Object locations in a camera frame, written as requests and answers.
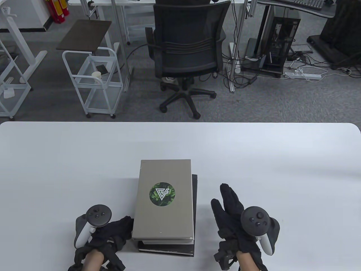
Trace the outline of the person's left hand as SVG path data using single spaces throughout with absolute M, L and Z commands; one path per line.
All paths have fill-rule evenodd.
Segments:
M 123 248 L 127 240 L 131 239 L 133 227 L 134 219 L 130 216 L 96 227 L 85 219 L 85 215 L 82 215 L 76 219 L 74 247 L 102 251 L 106 245 L 110 245 L 112 250 L 117 252 Z

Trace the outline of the person's right hand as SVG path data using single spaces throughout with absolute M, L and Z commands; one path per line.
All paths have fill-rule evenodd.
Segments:
M 252 256 L 261 256 L 261 251 L 255 238 L 243 229 L 240 219 L 245 210 L 233 189 L 225 183 L 220 185 L 223 205 L 217 199 L 211 200 L 211 208 L 218 229 L 227 235 L 225 239 L 237 242 L 237 251 L 250 253 Z

